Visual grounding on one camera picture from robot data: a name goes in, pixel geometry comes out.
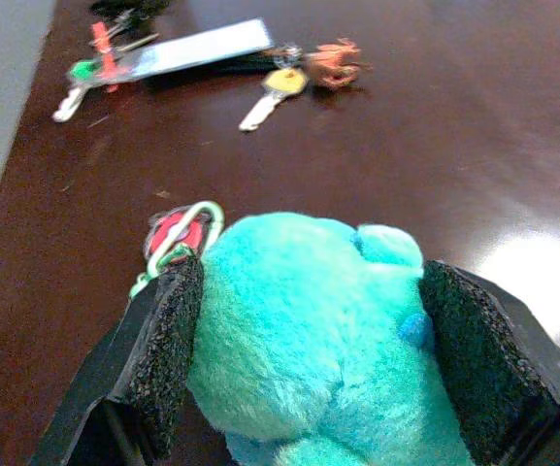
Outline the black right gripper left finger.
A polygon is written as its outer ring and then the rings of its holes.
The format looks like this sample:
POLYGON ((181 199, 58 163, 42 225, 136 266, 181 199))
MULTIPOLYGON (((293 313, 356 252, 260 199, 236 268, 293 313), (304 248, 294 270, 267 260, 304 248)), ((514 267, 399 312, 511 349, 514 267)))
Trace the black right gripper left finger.
POLYGON ((190 255, 129 301, 86 356, 32 465, 152 465, 170 456, 203 291, 190 255))

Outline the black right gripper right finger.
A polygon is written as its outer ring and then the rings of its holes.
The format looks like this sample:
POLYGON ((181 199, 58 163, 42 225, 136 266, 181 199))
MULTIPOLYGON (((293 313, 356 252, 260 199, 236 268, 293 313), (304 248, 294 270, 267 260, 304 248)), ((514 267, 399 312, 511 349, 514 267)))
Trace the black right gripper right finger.
POLYGON ((428 261, 420 297, 435 355, 477 465, 560 465, 560 348, 518 298, 428 261))

